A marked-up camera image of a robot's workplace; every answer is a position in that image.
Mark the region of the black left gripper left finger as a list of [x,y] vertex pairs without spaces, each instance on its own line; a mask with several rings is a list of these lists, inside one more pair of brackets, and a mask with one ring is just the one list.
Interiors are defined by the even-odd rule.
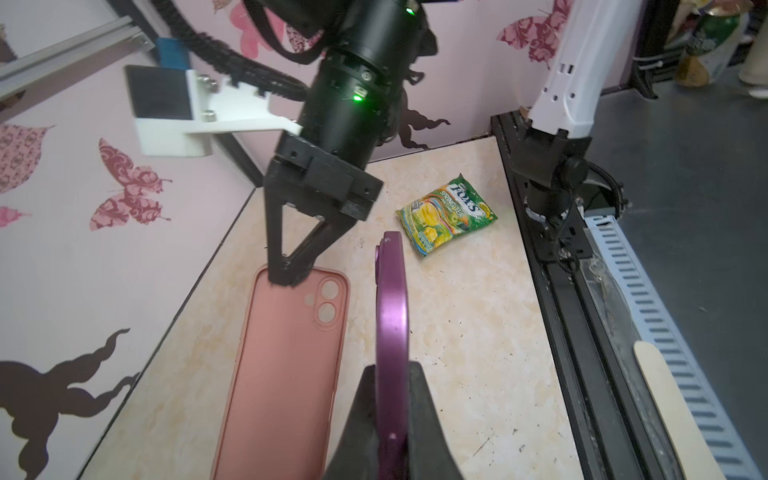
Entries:
[[339,444],[323,479],[379,479],[379,435],[376,423],[376,366],[360,377]]

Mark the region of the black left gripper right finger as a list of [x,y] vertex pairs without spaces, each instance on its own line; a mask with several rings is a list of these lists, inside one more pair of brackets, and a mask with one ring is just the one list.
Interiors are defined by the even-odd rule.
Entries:
[[405,384],[405,479],[462,479],[440,423],[422,365],[409,361]]

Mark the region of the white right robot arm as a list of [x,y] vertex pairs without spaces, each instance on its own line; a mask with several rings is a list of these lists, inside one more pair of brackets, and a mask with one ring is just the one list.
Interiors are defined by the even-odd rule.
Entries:
[[[381,188],[366,172],[374,148],[397,130],[403,84],[411,65],[437,51],[418,1],[249,1],[246,10],[274,49],[275,14],[302,35],[309,50],[291,53],[319,62],[300,94],[300,132],[284,133],[265,176],[268,274],[295,286],[315,260],[367,218]],[[514,172],[529,180],[530,210],[544,221],[563,213],[590,170],[585,153],[594,115],[623,34],[636,22],[636,1],[558,1],[533,26],[538,43],[559,44],[544,87],[527,114],[502,117],[515,135]]]

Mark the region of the pink phone case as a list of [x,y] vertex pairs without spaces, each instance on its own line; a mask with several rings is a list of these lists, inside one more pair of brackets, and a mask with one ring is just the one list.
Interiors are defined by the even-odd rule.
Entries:
[[325,469],[350,285],[315,268],[296,287],[253,282],[211,476],[319,479]]

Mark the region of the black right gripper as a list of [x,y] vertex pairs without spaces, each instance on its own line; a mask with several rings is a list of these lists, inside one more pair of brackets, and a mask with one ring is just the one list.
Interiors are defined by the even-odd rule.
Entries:
[[285,131],[264,186],[268,278],[295,287],[323,252],[368,218],[383,182]]

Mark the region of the purple smartphone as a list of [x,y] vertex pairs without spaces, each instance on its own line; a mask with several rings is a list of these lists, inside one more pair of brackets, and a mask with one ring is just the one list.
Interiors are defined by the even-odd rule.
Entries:
[[375,405],[381,479],[407,477],[409,312],[402,235],[376,248]]

